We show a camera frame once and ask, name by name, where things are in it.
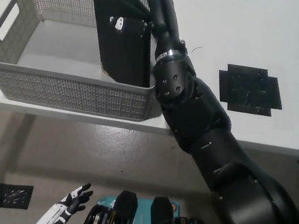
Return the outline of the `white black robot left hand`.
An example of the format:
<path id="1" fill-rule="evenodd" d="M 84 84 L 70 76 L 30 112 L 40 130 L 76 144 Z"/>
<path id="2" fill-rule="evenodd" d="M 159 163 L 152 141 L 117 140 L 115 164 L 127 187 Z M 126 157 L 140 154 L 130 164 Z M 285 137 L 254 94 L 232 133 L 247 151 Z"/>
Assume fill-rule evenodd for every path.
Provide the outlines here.
<path id="1" fill-rule="evenodd" d="M 84 184 L 68 193 L 61 201 L 52 205 L 35 224 L 66 224 L 75 213 L 84 210 L 85 203 L 93 195 L 89 188 L 91 183 Z"/>

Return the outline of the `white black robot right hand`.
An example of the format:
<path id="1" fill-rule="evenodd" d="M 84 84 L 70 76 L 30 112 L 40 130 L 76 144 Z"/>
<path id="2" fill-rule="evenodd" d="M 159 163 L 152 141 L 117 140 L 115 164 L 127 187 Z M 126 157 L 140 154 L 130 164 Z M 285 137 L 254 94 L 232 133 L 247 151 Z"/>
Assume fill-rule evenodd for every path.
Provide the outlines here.
<path id="1" fill-rule="evenodd" d="M 173 0 L 147 0 L 152 34 L 156 40 L 155 59 L 184 58 L 186 45 L 180 39 Z"/>

